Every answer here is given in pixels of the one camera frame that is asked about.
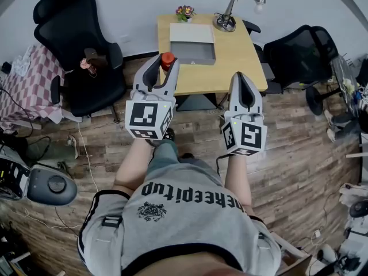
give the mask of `shoe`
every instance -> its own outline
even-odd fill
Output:
[[[171,141],[175,141],[175,132],[173,129],[171,128],[167,128],[165,135],[162,138],[163,140],[171,140]]]
[[[327,109],[325,109],[323,113],[328,121],[328,125],[332,127],[334,125],[332,122],[333,115]]]
[[[194,159],[194,155],[187,152],[186,154],[183,154],[180,158],[181,159]]]
[[[78,145],[76,143],[76,139],[73,135],[68,135],[68,140],[67,140],[67,144],[68,146],[70,147],[73,147],[74,148],[74,159],[77,159],[78,156],[79,156],[79,153],[78,153]]]
[[[327,129],[327,136],[332,142],[336,141],[335,132],[330,128]]]

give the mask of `gray t-shirt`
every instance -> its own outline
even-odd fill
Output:
[[[275,275],[281,252],[219,177],[191,164],[150,173],[130,197],[98,192],[78,237],[95,276],[134,275],[172,256],[210,252],[238,270]]]

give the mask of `wooden desk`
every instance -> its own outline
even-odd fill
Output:
[[[213,14],[198,14],[192,24],[212,25]],[[216,62],[213,66],[181,64],[175,95],[228,92],[237,71],[247,75],[259,91],[267,89],[265,75],[242,19],[235,17],[236,29],[225,33],[213,28]],[[170,23],[178,22],[175,14],[157,17],[159,53],[170,51]],[[164,74],[160,75],[161,83]]]

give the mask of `flower pot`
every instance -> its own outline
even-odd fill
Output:
[[[191,17],[187,17],[187,21],[180,21],[180,22],[183,22],[185,24],[189,24],[189,23],[191,23]]]

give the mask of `flowers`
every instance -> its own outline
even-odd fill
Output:
[[[192,18],[195,14],[194,8],[186,5],[179,6],[175,13],[177,14],[179,21],[188,21],[188,19]]]

